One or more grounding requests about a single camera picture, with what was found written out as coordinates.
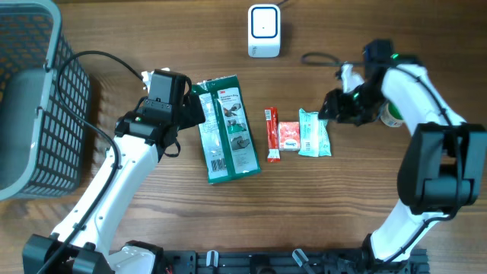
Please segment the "green lid jar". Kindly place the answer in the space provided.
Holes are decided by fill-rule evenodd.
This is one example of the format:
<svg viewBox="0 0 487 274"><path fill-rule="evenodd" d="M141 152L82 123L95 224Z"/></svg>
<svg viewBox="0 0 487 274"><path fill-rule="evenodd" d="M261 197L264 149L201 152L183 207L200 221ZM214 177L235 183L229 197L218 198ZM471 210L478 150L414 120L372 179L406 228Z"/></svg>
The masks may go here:
<svg viewBox="0 0 487 274"><path fill-rule="evenodd" d="M380 120L389 127L397 128L404 124L404 120L400 112L392 102L388 102L380 116Z"/></svg>

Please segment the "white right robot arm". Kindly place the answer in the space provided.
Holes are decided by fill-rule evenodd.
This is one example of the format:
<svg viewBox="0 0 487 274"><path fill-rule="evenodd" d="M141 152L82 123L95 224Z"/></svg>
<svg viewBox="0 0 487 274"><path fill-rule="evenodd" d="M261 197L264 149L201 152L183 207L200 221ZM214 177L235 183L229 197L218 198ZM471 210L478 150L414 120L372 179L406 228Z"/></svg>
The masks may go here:
<svg viewBox="0 0 487 274"><path fill-rule="evenodd" d="M318 117L361 126L392 104L409 130L396 180L399 200L355 253L361 271L394 271L405 268L414 246L434 225L454 219L477 200L486 130L455 113L418 57L395 53L391 40L373 40L362 54L364 76L354 72L355 63L326 55L325 66L338 68L342 86L326 95Z"/></svg>

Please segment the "green white packaged item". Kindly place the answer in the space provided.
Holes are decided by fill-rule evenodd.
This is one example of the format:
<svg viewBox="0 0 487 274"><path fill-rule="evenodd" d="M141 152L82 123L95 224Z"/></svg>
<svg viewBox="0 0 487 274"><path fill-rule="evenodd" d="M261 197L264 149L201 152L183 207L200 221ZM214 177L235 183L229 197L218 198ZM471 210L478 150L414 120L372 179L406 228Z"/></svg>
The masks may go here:
<svg viewBox="0 0 487 274"><path fill-rule="evenodd" d="M208 182L224 183L261 169L237 76L201 81L192 86L205 122L199 124Z"/></svg>

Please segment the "orange small snack box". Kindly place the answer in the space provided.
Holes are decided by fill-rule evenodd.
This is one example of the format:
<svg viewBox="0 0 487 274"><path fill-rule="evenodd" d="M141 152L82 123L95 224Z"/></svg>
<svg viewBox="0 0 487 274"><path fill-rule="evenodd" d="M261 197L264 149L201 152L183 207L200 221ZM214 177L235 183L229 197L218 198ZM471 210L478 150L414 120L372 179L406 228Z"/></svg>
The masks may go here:
<svg viewBox="0 0 487 274"><path fill-rule="evenodd" d="M298 151L301 148L299 122L279 122L278 131L280 151Z"/></svg>

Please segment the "red snack stick pack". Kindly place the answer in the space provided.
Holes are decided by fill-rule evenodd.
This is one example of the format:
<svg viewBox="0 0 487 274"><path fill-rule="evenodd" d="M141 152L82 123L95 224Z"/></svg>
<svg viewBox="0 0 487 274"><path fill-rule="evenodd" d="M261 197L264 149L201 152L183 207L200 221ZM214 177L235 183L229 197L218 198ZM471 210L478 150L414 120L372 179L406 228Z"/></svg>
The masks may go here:
<svg viewBox="0 0 487 274"><path fill-rule="evenodd" d="M279 137L278 137L278 114L275 107L269 107L265 110L266 116L266 130L269 153L267 155L267 161L280 162L279 152Z"/></svg>

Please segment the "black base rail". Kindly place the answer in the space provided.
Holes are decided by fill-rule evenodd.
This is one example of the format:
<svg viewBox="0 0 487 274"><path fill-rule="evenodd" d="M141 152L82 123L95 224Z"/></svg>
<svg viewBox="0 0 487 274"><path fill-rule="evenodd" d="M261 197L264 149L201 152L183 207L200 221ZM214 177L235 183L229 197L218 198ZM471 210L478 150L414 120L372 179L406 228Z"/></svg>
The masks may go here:
<svg viewBox="0 0 487 274"><path fill-rule="evenodd" d="M429 274L428 254L424 249L411 252L407 261L374 266L367 252L356 249L335 249L322 252L228 253L210 250L166 251L167 273L187 274L259 274L259 273L384 273Z"/></svg>

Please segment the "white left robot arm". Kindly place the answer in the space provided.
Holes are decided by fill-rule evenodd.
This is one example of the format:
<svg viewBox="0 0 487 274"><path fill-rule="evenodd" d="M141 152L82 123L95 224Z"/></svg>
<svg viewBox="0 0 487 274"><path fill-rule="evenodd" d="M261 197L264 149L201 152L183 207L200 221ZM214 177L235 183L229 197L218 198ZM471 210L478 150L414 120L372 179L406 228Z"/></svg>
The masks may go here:
<svg viewBox="0 0 487 274"><path fill-rule="evenodd" d="M204 123L189 77L156 69L143 72L148 89L134 110L117 121L101 168L73 210L48 237L32 235L24 246L26 273L164 273L163 248L129 241L110 247L133 196L156 168L177 133Z"/></svg>

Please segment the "white barcode scanner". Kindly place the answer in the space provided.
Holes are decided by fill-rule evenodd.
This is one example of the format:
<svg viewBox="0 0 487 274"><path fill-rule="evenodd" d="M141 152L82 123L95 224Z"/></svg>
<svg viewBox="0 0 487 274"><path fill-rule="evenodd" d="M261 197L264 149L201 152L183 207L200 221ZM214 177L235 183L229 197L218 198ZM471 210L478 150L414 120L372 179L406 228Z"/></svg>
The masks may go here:
<svg viewBox="0 0 487 274"><path fill-rule="evenodd" d="M248 13L248 55L275 58L281 49L281 11L275 4L255 4Z"/></svg>

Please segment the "grey plastic shopping basket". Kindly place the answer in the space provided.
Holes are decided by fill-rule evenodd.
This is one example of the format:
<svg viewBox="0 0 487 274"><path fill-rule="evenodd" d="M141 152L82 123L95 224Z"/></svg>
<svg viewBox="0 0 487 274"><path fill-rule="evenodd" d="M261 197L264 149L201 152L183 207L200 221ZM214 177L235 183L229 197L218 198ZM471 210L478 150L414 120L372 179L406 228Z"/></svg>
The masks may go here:
<svg viewBox="0 0 487 274"><path fill-rule="evenodd" d="M81 181L91 83L52 1L1 3L1 198L45 199Z"/></svg>

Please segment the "teal tissue pack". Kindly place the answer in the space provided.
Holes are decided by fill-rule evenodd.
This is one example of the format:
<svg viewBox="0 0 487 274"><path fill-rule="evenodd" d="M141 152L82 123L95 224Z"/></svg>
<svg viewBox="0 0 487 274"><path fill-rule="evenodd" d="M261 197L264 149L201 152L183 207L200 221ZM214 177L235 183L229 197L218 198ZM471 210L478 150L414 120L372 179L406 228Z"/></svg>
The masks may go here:
<svg viewBox="0 0 487 274"><path fill-rule="evenodd" d="M306 157L331 156L331 144L326 127L327 119L319 119L318 112L299 110L301 148L298 154Z"/></svg>

